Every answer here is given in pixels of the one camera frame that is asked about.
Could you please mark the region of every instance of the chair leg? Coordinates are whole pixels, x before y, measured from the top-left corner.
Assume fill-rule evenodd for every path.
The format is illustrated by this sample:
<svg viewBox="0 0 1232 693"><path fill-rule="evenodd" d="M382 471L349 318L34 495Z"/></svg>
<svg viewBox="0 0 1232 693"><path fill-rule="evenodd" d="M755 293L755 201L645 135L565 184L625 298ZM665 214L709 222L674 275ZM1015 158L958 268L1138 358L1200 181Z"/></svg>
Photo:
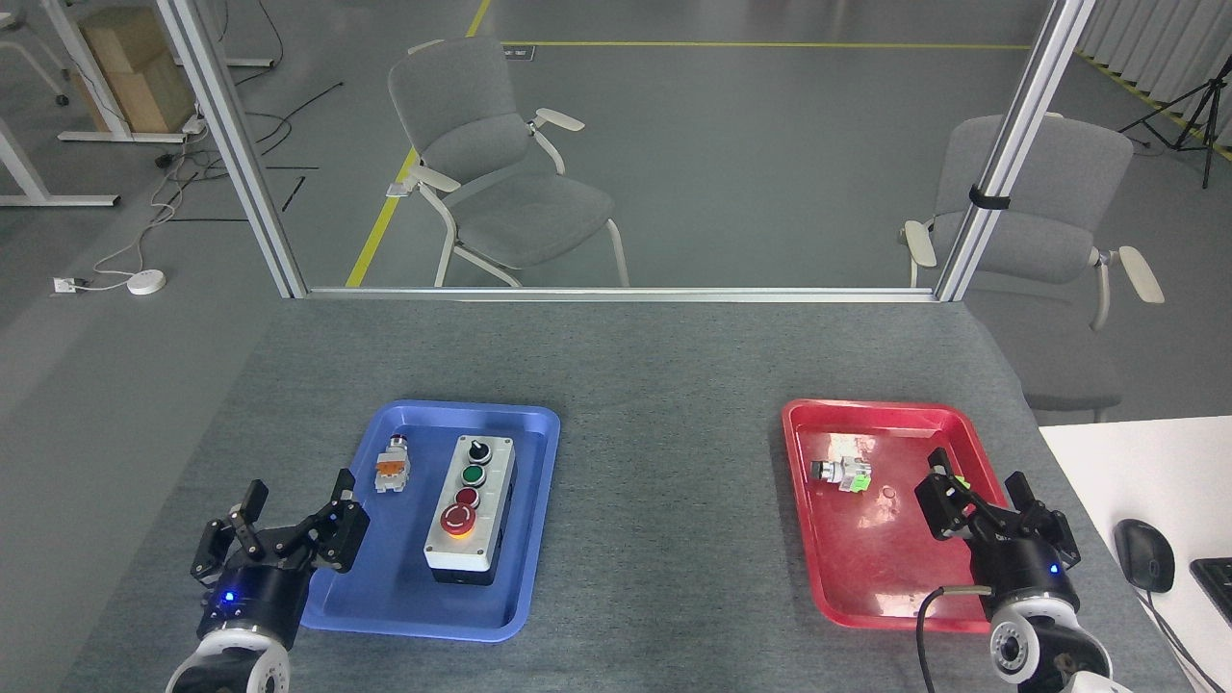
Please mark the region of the chair leg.
<svg viewBox="0 0 1232 693"><path fill-rule="evenodd" d="M479 255L476 255L474 253L467 250L461 245L455 247L453 252L464 258L466 260L473 263L479 269L487 271L492 276L499 279L500 281L504 281L509 286L521 287L522 282L517 281L517 279L515 279L514 275L506 273L504 268L492 263L490 260L480 258Z"/></svg>
<svg viewBox="0 0 1232 693"><path fill-rule="evenodd" d="M612 250L616 252L616 270L620 273L620 285L628 287L628 265L625 264L625 245L620 240L616 222L607 219L607 231L612 234Z"/></svg>
<svg viewBox="0 0 1232 693"><path fill-rule="evenodd" d="M445 286L445 273L450 269L450 259L453 256L453 244L446 242L441 248L441 261L436 264L436 281L432 286Z"/></svg>

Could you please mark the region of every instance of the push button box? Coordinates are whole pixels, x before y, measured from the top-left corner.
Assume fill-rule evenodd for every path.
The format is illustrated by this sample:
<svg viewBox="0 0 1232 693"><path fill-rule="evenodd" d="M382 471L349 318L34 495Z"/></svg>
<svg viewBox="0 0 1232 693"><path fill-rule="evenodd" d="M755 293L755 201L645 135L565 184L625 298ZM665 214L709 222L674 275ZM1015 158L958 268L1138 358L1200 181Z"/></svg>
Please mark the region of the push button box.
<svg viewBox="0 0 1232 693"><path fill-rule="evenodd" d="M458 437L424 541L437 582L492 584L515 471L513 439Z"/></svg>

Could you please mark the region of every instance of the white desk surface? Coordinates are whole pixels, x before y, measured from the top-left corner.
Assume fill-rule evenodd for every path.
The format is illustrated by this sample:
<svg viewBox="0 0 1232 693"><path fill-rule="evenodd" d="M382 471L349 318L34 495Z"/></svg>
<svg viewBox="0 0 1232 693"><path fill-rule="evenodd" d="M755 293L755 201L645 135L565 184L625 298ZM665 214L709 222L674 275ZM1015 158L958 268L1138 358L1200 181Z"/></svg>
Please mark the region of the white desk surface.
<svg viewBox="0 0 1232 693"><path fill-rule="evenodd" d="M1154 525L1172 544L1177 580L1156 607L1206 673L1232 689L1232 625L1189 572L1194 559L1232 556L1232 417L1040 432L1114 555L1112 528L1125 518Z"/></svg>

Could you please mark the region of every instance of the red tray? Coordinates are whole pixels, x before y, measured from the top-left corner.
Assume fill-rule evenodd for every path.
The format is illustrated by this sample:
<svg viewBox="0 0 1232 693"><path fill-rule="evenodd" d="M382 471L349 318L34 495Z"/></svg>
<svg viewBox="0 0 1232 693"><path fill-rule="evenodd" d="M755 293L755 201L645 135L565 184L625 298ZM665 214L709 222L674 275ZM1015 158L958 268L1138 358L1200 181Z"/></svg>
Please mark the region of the red tray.
<svg viewBox="0 0 1232 693"><path fill-rule="evenodd" d="M962 412L944 404L796 400L782 409L792 488L813 601L853 628L910 629L919 603L942 584L971 584L960 539L933 539L915 501L928 456L945 448L954 472L991 503L1005 496ZM867 491L848 493L809 476L813 460L857 456L872 465ZM933 602L929 630L988 633L976 597Z"/></svg>

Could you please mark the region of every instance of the gray table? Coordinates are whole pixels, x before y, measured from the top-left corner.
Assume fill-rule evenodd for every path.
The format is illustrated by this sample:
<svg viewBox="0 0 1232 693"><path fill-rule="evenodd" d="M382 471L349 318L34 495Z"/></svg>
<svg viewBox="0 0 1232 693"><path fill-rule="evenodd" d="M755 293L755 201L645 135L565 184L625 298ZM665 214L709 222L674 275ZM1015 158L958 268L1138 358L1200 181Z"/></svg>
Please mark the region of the gray table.
<svg viewBox="0 0 1232 693"><path fill-rule="evenodd" d="M302 629L294 691L923 691L910 633L813 605L779 420L797 397L966 412L998 476L1024 470L1069 514L1079 618L1117 679L1190 691L960 305L399 301L280 308L64 687L161 691L196 646L203 522L254 477L262 524L297 520L372 413L418 398L561 414L530 620L496 645ZM685 513L665 503L681 470ZM930 634L938 689L1009 691L984 647Z"/></svg>

